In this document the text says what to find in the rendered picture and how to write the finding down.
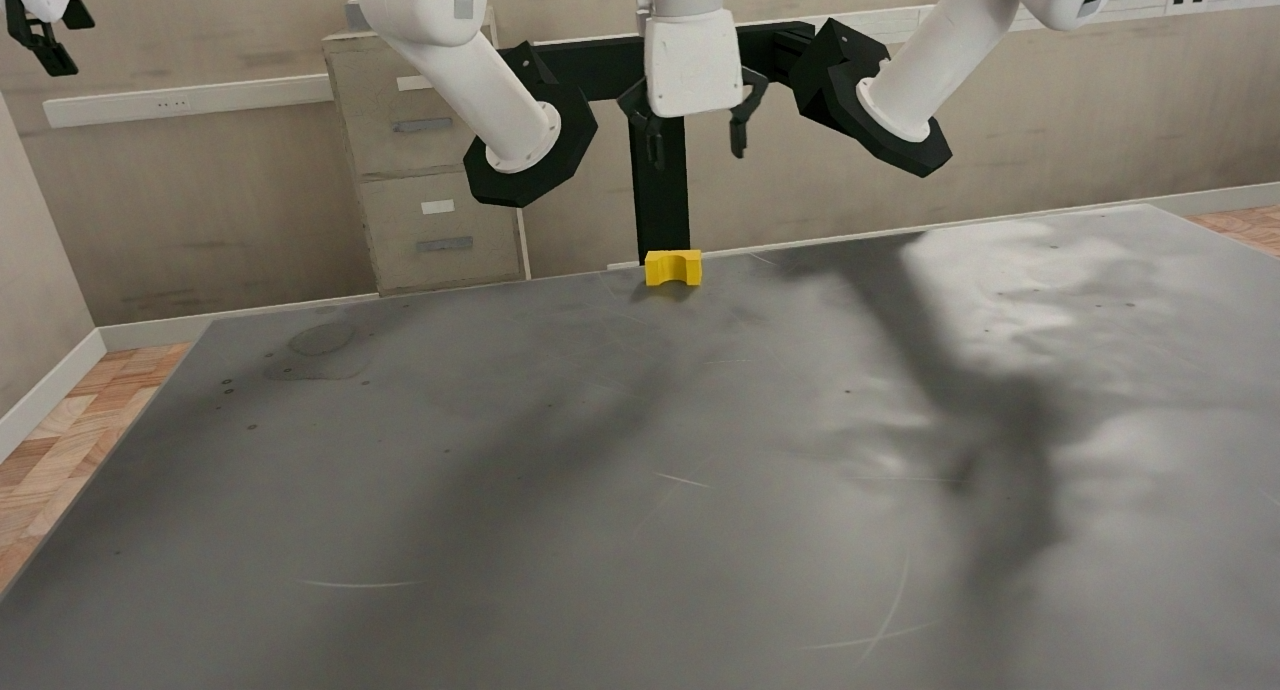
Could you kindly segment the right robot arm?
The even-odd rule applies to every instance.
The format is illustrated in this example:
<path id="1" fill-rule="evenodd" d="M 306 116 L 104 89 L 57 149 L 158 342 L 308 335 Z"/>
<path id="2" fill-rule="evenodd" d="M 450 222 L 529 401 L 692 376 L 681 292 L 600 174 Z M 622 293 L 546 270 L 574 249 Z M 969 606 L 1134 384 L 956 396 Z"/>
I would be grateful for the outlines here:
<path id="1" fill-rule="evenodd" d="M 480 28 L 486 0 L 358 0 L 369 26 L 401 52 L 486 143 L 497 172 L 524 172 L 561 133 Z M 470 42 L 468 42 L 470 40 Z"/>

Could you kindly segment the yellow arch block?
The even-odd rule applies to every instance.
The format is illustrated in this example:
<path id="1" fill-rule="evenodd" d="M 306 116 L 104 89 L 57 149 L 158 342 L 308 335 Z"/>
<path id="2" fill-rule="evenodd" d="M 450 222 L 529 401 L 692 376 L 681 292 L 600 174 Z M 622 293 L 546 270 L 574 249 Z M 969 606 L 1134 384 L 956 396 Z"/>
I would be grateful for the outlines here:
<path id="1" fill-rule="evenodd" d="M 701 251 L 648 251 L 645 269 L 646 285 L 660 285 L 668 280 L 700 285 Z"/>

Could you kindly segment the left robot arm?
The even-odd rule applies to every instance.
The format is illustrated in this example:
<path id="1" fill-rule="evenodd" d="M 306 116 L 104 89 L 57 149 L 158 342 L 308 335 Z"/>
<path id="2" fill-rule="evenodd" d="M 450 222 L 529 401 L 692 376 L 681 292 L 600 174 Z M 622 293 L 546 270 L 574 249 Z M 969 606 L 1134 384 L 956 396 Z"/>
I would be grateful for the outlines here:
<path id="1" fill-rule="evenodd" d="M 1108 0 L 1020 1 L 1041 24 L 1069 31 L 1088 23 Z M 895 137 L 922 142 L 931 131 L 927 120 L 1005 37 L 1020 1 L 940 0 L 897 55 L 881 61 L 876 78 L 859 81 L 859 102 Z M 644 37 L 648 17 L 708 14 L 721 8 L 721 0 L 635 0 L 635 5 L 637 37 Z"/>

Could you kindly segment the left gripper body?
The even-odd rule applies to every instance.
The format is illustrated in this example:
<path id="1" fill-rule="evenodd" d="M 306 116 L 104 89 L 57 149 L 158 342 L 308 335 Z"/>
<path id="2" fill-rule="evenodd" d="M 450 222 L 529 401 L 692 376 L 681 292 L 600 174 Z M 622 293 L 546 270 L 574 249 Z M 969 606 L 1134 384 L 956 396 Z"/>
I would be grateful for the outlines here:
<path id="1" fill-rule="evenodd" d="M 718 111 L 740 102 L 733 24 L 723 8 L 698 15 L 648 17 L 643 64 L 646 105 L 657 116 Z"/>

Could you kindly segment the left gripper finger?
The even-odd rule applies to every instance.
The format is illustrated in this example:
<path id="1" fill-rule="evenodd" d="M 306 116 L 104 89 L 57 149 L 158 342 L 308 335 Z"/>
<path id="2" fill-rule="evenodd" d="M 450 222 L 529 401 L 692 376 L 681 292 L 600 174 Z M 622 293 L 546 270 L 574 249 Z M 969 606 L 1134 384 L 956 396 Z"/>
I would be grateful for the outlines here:
<path id="1" fill-rule="evenodd" d="M 652 111 L 652 108 L 649 108 L 645 119 L 643 119 L 640 113 L 635 111 L 632 108 L 632 102 L 635 101 L 635 99 L 643 96 L 643 93 L 645 92 L 646 92 L 646 76 L 643 76 L 643 78 L 635 81 L 632 87 L 628 87 L 628 90 L 625 90 L 623 93 L 620 93 L 620 96 L 614 99 L 614 102 L 620 108 L 620 110 L 625 113 L 626 119 L 628 119 L 628 122 L 631 122 L 631 124 L 635 125 L 635 128 L 643 131 L 646 140 L 646 160 L 648 163 L 653 163 L 657 172 L 660 172 L 663 169 L 663 160 L 660 151 L 660 137 L 657 133 L 657 129 L 659 128 L 660 122 L 664 119 L 664 116 L 657 116 L 655 113 Z"/>
<path id="2" fill-rule="evenodd" d="M 739 67 L 739 72 L 740 79 L 748 81 L 751 88 L 740 105 L 727 108 L 727 110 L 731 113 L 731 119 L 728 120 L 730 154 L 741 160 L 742 148 L 746 148 L 745 122 L 748 122 L 748 116 L 753 113 L 754 108 L 759 105 L 759 99 L 764 93 L 768 79 L 756 74 L 756 72 L 748 70 L 746 67 Z"/>

